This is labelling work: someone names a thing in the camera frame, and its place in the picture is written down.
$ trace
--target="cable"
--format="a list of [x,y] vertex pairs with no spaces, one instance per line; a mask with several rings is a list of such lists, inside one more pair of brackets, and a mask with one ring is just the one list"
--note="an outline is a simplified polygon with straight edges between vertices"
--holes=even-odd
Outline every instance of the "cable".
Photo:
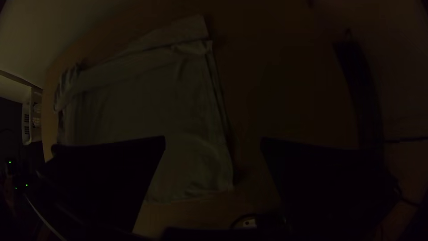
[[255,213],[248,213],[248,214],[244,214],[244,215],[239,216],[237,219],[235,219],[235,221],[233,221],[233,223],[230,225],[229,229],[233,229],[239,223],[239,221],[241,221],[242,219],[248,218],[248,217],[254,217],[256,215],[257,214],[255,214]]
[[401,201],[404,202],[404,203],[407,203],[407,204],[409,204],[409,205],[411,205],[413,207],[416,207],[416,208],[419,208],[419,206],[420,206],[420,204],[412,202],[412,201],[410,201],[410,200],[408,200],[408,199],[406,199],[404,197],[401,197]]
[[380,225],[380,241],[383,241],[383,225]]
[[426,141],[428,137],[403,137],[397,140],[385,140],[387,144],[398,144],[403,142],[417,142],[417,141]]

